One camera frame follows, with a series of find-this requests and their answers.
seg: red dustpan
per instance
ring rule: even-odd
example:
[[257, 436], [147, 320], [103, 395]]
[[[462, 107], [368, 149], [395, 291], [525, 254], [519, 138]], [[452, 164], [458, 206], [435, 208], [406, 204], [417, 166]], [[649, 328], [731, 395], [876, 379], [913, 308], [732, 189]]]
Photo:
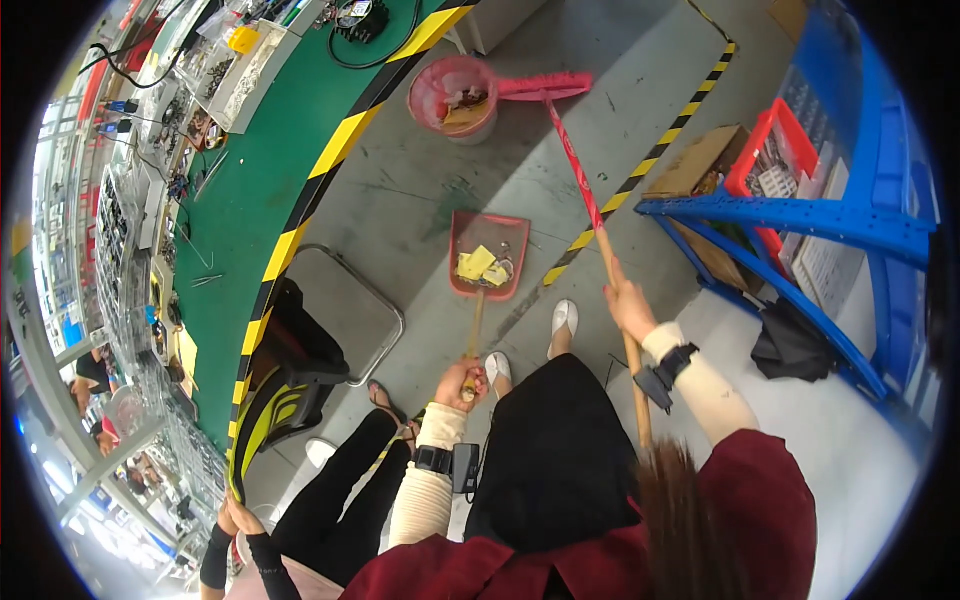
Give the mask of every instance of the red dustpan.
[[[467, 343], [467, 356], [477, 355], [477, 338], [480, 337], [480, 323], [483, 320], [484, 298], [490, 300], [509, 300], [516, 293], [523, 267], [523, 256], [527, 252], [527, 238], [530, 236], [530, 222], [517, 217], [477, 214], [455, 210], [450, 227], [450, 287], [454, 293], [465, 297], [476, 297], [477, 307], [473, 314], [473, 327]], [[509, 258], [514, 266], [514, 275], [499, 287], [485, 287], [457, 276], [457, 261], [461, 253], [471, 254], [484, 246], [498, 259]], [[476, 396], [476, 382], [468, 380], [460, 391], [466, 402]]]

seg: yellow container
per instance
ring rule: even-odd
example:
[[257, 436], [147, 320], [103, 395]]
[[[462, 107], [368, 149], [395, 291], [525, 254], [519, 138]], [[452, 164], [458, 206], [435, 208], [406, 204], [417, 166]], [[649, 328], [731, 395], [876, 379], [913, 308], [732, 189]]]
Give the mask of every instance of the yellow container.
[[260, 32], [246, 26], [240, 26], [233, 32], [227, 42], [230, 50], [235, 50], [240, 54], [247, 54], [253, 49], [256, 41], [260, 39]]

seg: hand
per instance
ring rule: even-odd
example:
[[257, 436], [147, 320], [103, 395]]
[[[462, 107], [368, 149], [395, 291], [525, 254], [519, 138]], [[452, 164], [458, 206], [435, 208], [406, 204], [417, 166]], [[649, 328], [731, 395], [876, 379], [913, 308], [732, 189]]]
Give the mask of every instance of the hand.
[[623, 275], [620, 260], [616, 257], [613, 258], [612, 270], [612, 285], [603, 286], [610, 314], [620, 329], [643, 344], [643, 340], [657, 328], [657, 320], [647, 299], [643, 297], [643, 290]]
[[233, 522], [233, 516], [230, 514], [229, 499], [233, 496], [233, 491], [227, 487], [227, 497], [224, 503], [220, 505], [220, 512], [217, 513], [217, 525], [224, 530], [231, 538], [235, 538], [240, 528]]
[[236, 496], [233, 495], [233, 492], [227, 492], [227, 507], [230, 511], [230, 517], [233, 518], [233, 522], [236, 523], [237, 528], [247, 534], [248, 536], [258, 536], [260, 534], [267, 533], [267, 530], [263, 528], [263, 523], [260, 522], [260, 519], [256, 517], [253, 513], [250, 512], [243, 504], [240, 504], [237, 501]]
[[[473, 402], [464, 402], [460, 398], [460, 390], [468, 377], [476, 382], [476, 398]], [[433, 401], [468, 413], [489, 391], [490, 382], [487, 381], [487, 371], [480, 366], [480, 359], [462, 358], [447, 369], [444, 376], [440, 378], [440, 385], [437, 386]]]

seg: cardboard box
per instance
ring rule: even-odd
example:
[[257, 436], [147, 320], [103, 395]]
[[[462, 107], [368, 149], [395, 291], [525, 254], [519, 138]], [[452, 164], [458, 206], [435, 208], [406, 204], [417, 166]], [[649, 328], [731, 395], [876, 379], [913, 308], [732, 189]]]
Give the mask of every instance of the cardboard box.
[[[749, 137], [750, 132], [740, 125], [717, 128], [698, 137], [684, 148], [670, 163], [666, 172], [647, 188], [643, 199], [663, 200], [693, 196], [698, 185], [710, 173], [718, 172], [726, 176], [730, 172]], [[670, 221], [714, 277], [748, 294], [759, 291], [763, 285], [759, 277], [746, 269], [741, 270], [726, 252], [700, 234], [672, 219]]]
[[806, 3], [804, 0], [774, 0], [767, 12], [780, 25], [793, 43], [800, 41], [806, 25]]

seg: label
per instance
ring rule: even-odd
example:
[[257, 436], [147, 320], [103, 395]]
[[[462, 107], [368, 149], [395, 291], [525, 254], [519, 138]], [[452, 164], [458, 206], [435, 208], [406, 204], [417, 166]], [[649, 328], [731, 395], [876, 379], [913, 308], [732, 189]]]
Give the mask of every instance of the label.
[[354, 2], [353, 8], [350, 9], [350, 16], [367, 16], [367, 13], [370, 12], [370, 8], [372, 6], [373, 2], [371, 0]]

